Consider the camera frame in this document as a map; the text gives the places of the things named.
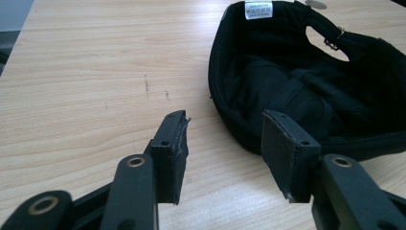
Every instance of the wooden table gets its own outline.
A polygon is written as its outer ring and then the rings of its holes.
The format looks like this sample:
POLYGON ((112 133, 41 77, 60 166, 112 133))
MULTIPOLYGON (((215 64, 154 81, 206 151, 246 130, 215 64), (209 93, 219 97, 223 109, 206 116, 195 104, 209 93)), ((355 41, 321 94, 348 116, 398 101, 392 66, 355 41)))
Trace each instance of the wooden table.
MULTIPOLYGON (((319 12, 336 25, 406 53, 406 9, 389 0, 323 2, 319 12)), ((181 202, 159 205, 162 229, 314 229, 311 205, 283 199, 210 99, 210 51, 231 3, 36 0, 0 78, 0 223, 38 193, 65 190, 76 199, 107 184, 166 114, 186 109, 181 202)), ((399 196, 405 164, 406 154, 362 163, 399 196)))

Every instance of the gray floor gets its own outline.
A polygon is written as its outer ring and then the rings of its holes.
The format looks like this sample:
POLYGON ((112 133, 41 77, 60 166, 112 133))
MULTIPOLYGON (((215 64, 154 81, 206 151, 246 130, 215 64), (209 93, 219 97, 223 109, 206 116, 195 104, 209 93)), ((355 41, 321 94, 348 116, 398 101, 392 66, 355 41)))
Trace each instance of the gray floor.
POLYGON ((20 32, 0 32, 0 77, 20 32))

